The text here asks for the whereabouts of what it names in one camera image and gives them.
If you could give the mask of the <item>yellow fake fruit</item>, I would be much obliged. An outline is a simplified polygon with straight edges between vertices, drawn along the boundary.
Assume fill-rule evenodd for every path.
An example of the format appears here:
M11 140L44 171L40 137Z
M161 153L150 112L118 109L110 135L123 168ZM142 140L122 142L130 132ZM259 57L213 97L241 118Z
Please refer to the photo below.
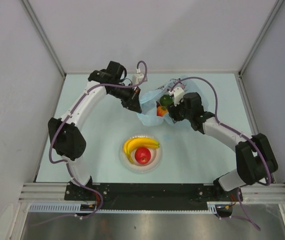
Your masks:
M134 164L131 153L140 147L158 149L160 147L160 143L154 138L149 137L135 137L128 139L123 145L123 152L131 164Z

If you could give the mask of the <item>light blue plastic bag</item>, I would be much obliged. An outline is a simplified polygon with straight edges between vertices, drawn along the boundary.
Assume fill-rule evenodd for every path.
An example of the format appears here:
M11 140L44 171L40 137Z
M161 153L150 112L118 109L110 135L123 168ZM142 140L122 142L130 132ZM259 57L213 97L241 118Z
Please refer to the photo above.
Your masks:
M173 120L167 113L167 106L174 102L174 97L169 95L169 91L171 91L171 88L177 81L177 79L172 78L157 89L151 90L139 97L142 113L138 113L137 117L144 126L158 126L163 122L174 125ZM197 92L201 97L204 109L208 109L209 103L205 95L193 80L185 80L177 86L182 88L185 93Z

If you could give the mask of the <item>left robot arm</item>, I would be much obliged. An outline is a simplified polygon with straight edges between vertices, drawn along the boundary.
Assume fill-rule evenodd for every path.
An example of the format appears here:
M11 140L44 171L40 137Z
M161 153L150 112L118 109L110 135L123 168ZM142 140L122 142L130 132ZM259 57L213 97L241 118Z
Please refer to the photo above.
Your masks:
M131 84L125 85L127 69L118 62L110 61L107 68L94 70L75 103L60 118L48 121L50 140L49 161L52 164L65 163L71 182L77 185L75 193L82 200L89 199L93 187L87 184L90 174L82 168L82 155L87 143L81 130L89 114L106 95L120 100L123 108L141 113L139 101L140 85L147 81L148 72L137 66Z

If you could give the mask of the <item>orange red fake peach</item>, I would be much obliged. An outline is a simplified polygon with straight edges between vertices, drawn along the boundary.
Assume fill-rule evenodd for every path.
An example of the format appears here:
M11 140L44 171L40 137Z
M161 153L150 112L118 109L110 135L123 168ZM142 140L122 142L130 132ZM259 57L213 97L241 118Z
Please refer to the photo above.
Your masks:
M168 109L166 106L158 106L157 109L156 109L156 115L158 117L163 117L164 115L166 115L168 113Z

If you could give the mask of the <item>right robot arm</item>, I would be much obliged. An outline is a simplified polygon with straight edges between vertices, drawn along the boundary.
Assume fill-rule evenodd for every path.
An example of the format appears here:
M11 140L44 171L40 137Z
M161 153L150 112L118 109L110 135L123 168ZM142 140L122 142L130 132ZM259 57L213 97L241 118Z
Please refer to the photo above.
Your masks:
M232 190L259 183L262 179L266 179L267 184L272 182L271 174L279 166L266 135L247 135L218 121L215 114L204 110L197 92L185 93L177 87L169 96L173 102L167 110L174 122L187 120L194 131L215 138L235 152L236 168L213 182L216 185L213 195L217 200L224 201Z

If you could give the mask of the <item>red fake apple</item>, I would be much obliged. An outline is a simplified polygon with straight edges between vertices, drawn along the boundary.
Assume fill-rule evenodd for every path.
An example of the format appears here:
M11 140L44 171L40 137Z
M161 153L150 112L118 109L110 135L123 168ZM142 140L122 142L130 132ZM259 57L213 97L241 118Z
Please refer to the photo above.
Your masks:
M145 165L151 160L151 152L146 147L139 147L136 149L134 157L139 164Z

